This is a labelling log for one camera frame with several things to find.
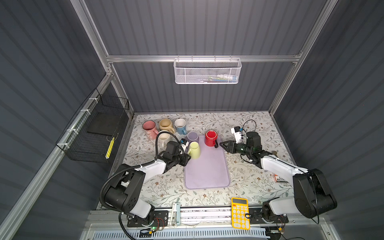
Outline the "beige speckled mug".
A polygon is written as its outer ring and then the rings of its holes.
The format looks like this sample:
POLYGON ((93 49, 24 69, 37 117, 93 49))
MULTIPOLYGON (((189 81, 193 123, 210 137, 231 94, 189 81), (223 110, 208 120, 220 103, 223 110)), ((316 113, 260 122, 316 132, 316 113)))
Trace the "beige speckled mug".
POLYGON ((161 131, 168 131, 172 134, 174 134, 176 131, 173 127, 173 123, 171 120, 169 119, 162 119, 160 122, 159 122, 159 128, 161 131))

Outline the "red mug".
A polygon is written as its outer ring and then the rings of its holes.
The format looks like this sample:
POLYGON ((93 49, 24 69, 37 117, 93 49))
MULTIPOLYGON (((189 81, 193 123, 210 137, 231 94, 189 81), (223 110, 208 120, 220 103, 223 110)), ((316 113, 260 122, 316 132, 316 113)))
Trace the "red mug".
POLYGON ((205 144, 208 147, 218 148, 218 134, 214 130, 209 130, 205 134, 205 144))

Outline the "blue mug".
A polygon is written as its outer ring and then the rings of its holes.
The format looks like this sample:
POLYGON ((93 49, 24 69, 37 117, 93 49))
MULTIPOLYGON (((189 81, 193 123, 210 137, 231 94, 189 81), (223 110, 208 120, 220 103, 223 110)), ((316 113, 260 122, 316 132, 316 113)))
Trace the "blue mug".
POLYGON ((187 135, 187 122, 185 119, 175 120, 174 125, 179 135, 187 135))

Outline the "pink ghost mug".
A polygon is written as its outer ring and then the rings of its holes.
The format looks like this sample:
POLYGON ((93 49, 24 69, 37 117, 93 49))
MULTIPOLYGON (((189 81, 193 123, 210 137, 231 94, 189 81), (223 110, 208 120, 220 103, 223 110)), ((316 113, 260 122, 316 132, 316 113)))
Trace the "pink ghost mug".
POLYGON ((142 127, 150 140, 155 140, 157 138, 159 131, 157 130, 156 123, 154 121, 146 121, 143 123, 142 127))

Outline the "white mug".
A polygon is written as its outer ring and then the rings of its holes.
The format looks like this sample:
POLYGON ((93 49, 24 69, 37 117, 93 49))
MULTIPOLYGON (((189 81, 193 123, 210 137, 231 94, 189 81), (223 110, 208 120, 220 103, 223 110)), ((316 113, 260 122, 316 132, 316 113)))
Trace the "white mug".
POLYGON ((167 146, 167 143, 171 140, 171 135, 168 131, 160 131, 158 134, 158 145, 162 149, 167 146))

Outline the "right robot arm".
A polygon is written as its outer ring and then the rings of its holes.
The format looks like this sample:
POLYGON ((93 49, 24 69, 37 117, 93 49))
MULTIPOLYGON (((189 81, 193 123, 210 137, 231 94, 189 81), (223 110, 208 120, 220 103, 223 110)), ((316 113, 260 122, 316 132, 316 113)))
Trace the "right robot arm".
POLYGON ((257 132, 248 132, 245 144, 236 141, 215 141, 215 147, 219 146, 230 154, 246 156, 247 163, 272 172, 292 185, 292 197, 274 198, 263 202, 261 215, 265 222, 271 223, 281 215, 301 214, 312 219, 337 208, 336 197, 323 172, 286 163, 263 150, 261 137, 257 132))

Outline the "green mug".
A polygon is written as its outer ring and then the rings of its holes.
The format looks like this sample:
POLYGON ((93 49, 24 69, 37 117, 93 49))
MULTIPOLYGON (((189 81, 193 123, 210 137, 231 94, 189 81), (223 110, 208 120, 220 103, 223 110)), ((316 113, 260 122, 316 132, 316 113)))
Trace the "green mug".
POLYGON ((199 143, 197 142, 191 142, 189 145, 188 155, 192 159, 198 159, 201 155, 201 148, 199 143))

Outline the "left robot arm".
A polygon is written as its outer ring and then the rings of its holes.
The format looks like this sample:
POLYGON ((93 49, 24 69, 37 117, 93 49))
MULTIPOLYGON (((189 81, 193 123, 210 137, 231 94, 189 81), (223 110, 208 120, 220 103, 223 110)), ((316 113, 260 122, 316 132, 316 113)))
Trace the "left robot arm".
POLYGON ((177 165, 185 167, 191 159, 186 151, 189 145, 186 139, 178 140, 170 132, 160 132, 156 137, 154 159, 136 166, 120 165, 103 184, 99 202, 109 210, 149 226, 155 218, 155 207, 140 199, 143 184, 177 165))

